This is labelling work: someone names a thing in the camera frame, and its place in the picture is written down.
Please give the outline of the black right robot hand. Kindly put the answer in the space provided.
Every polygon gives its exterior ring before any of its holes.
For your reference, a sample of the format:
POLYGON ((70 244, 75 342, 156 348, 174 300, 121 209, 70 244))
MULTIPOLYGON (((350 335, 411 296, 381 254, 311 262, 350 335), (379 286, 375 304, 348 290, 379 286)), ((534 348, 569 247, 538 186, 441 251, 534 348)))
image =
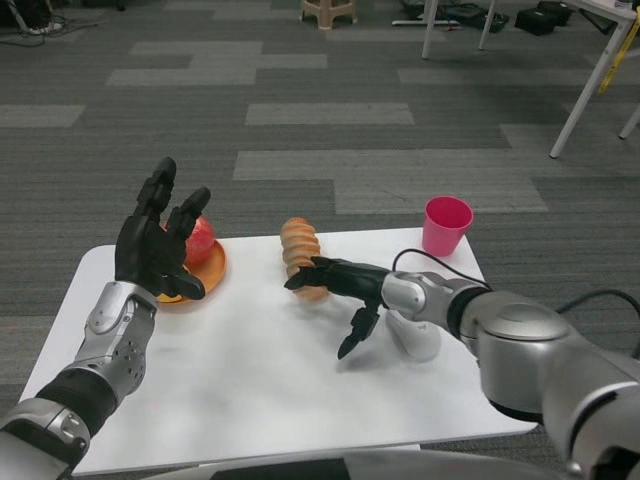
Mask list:
POLYGON ((337 358, 341 360, 371 335, 379 319, 378 309, 387 307, 382 298, 382 287, 390 271, 323 256, 313 256, 311 262, 311 266, 301 266, 284 287, 291 291, 303 287, 325 287, 330 293, 364 302, 350 322, 351 333, 338 349, 337 358))

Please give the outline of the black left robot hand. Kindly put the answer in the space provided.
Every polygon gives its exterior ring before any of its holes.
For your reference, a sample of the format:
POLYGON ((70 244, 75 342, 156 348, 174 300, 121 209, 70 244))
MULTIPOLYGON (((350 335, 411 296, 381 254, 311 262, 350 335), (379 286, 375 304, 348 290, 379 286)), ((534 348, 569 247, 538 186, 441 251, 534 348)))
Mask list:
POLYGON ((116 242, 115 279, 136 284, 155 296, 200 300, 205 287, 184 267, 186 241, 211 193, 206 187, 198 188, 172 209, 167 224, 162 225, 160 216, 171 200, 176 172, 174 159, 165 157, 145 180, 136 208, 116 242))

